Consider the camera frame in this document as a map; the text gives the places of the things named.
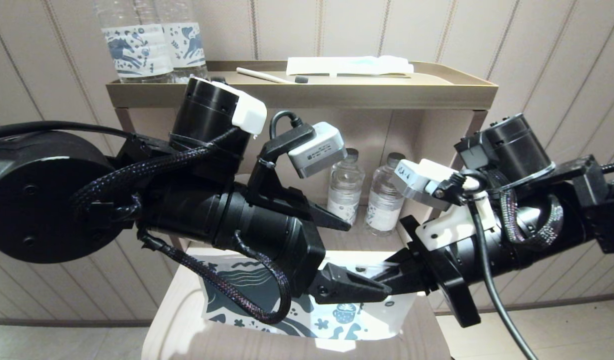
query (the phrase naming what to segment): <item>tile floor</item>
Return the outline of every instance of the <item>tile floor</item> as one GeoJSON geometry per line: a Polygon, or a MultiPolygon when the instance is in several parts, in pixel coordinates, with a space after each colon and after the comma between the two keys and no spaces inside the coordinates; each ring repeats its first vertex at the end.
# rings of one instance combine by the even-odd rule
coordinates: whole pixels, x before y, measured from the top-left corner
{"type": "MultiPolygon", "coordinates": [[[[456,360],[522,360],[497,314],[460,328],[438,316],[456,360]]],[[[540,360],[614,360],[614,300],[519,310],[511,317],[540,360]]],[[[0,326],[0,360],[139,360],[147,328],[0,326]]]]}

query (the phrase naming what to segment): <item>plastic water bottle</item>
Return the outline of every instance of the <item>plastic water bottle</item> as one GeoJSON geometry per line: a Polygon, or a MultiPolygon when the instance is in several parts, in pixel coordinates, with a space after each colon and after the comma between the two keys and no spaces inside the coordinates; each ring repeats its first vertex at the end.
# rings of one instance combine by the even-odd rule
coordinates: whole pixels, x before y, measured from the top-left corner
{"type": "Polygon", "coordinates": [[[190,76],[207,78],[207,62],[200,36],[200,26],[193,16],[190,0],[155,0],[165,29],[169,57],[177,83],[187,84],[190,76]]]}
{"type": "Polygon", "coordinates": [[[331,168],[327,210],[349,224],[355,223],[364,182],[364,171],[358,167],[358,150],[347,149],[347,157],[331,168]]]}
{"type": "Polygon", "coordinates": [[[173,81],[153,0],[95,0],[94,9],[122,83],[173,81]]]}
{"type": "Polygon", "coordinates": [[[377,168],[373,173],[364,223],[365,228],[378,237],[386,237],[393,232],[405,202],[402,194],[389,182],[398,162],[404,158],[405,155],[402,153],[392,152],[387,157],[387,164],[377,168]]]}

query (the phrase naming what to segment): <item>striped wallpaper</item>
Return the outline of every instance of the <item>striped wallpaper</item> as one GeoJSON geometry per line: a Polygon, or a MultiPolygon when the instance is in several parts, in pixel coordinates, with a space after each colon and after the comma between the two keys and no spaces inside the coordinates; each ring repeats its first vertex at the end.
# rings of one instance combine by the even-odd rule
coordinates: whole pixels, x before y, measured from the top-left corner
{"type": "MultiPolygon", "coordinates": [[[[500,86],[486,123],[525,112],[554,161],[587,153],[614,161],[614,0],[194,0],[194,6],[209,60],[396,55],[440,62],[500,86]]],[[[119,128],[104,87],[115,78],[90,0],[0,0],[0,125],[64,120],[119,128]]],[[[375,114],[385,121],[392,115],[375,114]]],[[[112,136],[83,136],[107,154],[122,145],[112,136]]],[[[140,250],[133,231],[63,264],[26,264],[0,253],[0,319],[152,319],[175,269],[140,250]]],[[[508,304],[614,294],[614,254],[582,244],[496,284],[508,304]]],[[[471,289],[477,305],[490,307],[482,285],[471,289]]],[[[440,294],[430,300],[446,309],[440,294]]]]}

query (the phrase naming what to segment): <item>shelf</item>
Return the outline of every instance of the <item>shelf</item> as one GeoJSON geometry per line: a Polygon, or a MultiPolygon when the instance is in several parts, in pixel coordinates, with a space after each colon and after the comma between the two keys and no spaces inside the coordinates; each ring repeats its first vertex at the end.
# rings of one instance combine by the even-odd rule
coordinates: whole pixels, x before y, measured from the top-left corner
{"type": "MultiPolygon", "coordinates": [[[[259,98],[268,108],[487,110],[497,85],[436,63],[413,61],[416,73],[386,76],[310,75],[309,84],[276,84],[236,73],[238,67],[285,75],[286,61],[209,61],[210,76],[259,98]]],[[[185,84],[107,84],[116,108],[177,108],[185,84]]]]}

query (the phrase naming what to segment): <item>label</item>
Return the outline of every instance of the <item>label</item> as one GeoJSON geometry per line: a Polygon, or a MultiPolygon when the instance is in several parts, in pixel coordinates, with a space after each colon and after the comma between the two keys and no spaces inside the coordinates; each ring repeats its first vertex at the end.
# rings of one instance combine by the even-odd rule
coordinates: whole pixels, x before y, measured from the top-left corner
{"type": "Polygon", "coordinates": [[[369,206],[367,206],[367,224],[376,230],[392,230],[396,227],[399,217],[400,209],[383,210],[377,208],[376,205],[373,205],[372,203],[369,203],[369,206]]]}
{"type": "Polygon", "coordinates": [[[115,70],[122,78],[144,78],[171,73],[162,25],[132,25],[103,29],[115,70]]]}
{"type": "Polygon", "coordinates": [[[165,39],[174,68],[194,68],[206,64],[197,22],[163,23],[165,39]]]}
{"type": "Polygon", "coordinates": [[[327,210],[337,217],[343,219],[349,224],[355,223],[355,216],[358,214],[358,203],[352,203],[350,205],[342,205],[333,201],[331,198],[327,200],[327,210]]]}

